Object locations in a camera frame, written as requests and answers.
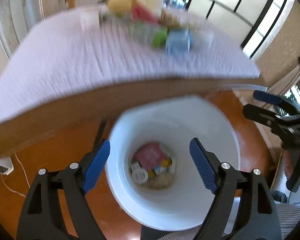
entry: white bucket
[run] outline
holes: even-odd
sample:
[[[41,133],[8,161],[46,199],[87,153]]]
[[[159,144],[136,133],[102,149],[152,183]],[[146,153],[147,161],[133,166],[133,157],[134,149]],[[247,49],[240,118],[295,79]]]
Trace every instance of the white bucket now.
[[[202,224],[214,195],[204,187],[189,154],[194,137],[221,162],[238,169],[240,152],[232,126],[215,106],[198,96],[136,107],[116,122],[109,137],[106,175],[112,194],[133,219],[164,231]],[[129,160],[150,141],[164,143],[176,159],[176,177],[170,188],[151,190],[131,179]]]

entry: white power adapter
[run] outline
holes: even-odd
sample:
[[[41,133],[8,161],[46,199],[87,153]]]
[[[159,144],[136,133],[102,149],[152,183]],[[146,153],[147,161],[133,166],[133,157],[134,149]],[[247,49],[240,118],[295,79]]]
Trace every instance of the white power adapter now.
[[[0,158],[0,174],[9,175],[13,170],[14,168],[10,157]]]

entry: wooden floor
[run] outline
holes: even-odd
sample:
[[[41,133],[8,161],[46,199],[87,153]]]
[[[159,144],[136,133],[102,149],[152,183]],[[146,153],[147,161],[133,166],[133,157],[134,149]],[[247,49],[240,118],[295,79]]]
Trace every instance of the wooden floor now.
[[[231,122],[239,141],[241,169],[251,171],[257,167],[265,176],[268,176],[270,167],[273,165],[272,158],[254,123],[243,117],[242,105],[235,95],[231,91],[224,91],[210,93],[203,97],[215,104]],[[108,122],[105,137],[114,122],[115,119]],[[92,149],[99,123],[100,120],[92,120],[17,153],[30,183],[40,168],[44,167],[49,171],[62,170],[71,162],[79,161],[86,152]],[[12,189],[26,194],[28,186],[21,166],[15,156],[12,156],[12,161],[15,170],[11,175],[4,176],[4,181]],[[59,195],[68,231],[76,235],[65,207],[63,192]],[[108,240],[140,239],[141,225],[119,207],[107,185],[104,172],[95,189],[91,190],[86,198],[97,223]],[[0,176],[0,222],[14,238],[23,201],[23,197],[4,187]]]

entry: power cord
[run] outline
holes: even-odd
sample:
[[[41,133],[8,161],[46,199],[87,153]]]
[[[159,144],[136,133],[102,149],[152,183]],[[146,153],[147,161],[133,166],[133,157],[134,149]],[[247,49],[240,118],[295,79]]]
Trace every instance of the power cord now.
[[[29,188],[30,188],[30,183],[29,183],[29,180],[28,180],[28,176],[27,176],[27,174],[26,174],[26,170],[25,170],[23,164],[21,163],[21,161],[19,160],[19,158],[17,157],[17,154],[14,153],[14,155],[16,156],[17,161],[20,163],[20,165],[21,165],[21,167],[22,167],[22,169],[23,169],[23,172],[24,172],[24,174],[25,174],[25,176],[26,176],[27,184],[28,184],[28,186],[29,186]],[[24,194],[22,194],[22,193],[20,193],[20,192],[18,192],[18,191],[16,191],[16,190],[13,190],[13,189],[9,188],[9,187],[7,186],[7,184],[3,181],[2,174],[1,174],[1,180],[2,180],[2,183],[5,185],[5,187],[6,187],[8,190],[10,190],[10,191],[13,192],[13,193],[17,193],[18,195],[20,195],[20,196],[22,196],[22,197],[26,197],[26,195],[24,195]]]

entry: pink object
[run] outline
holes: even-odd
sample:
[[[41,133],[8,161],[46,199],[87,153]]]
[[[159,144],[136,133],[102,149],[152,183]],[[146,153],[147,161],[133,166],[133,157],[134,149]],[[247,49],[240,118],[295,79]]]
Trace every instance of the pink object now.
[[[133,157],[147,171],[152,170],[167,158],[166,154],[161,150],[158,142],[143,145]]]
[[[132,19],[145,22],[158,23],[159,19],[152,15],[145,7],[140,4],[134,4],[131,8]]]

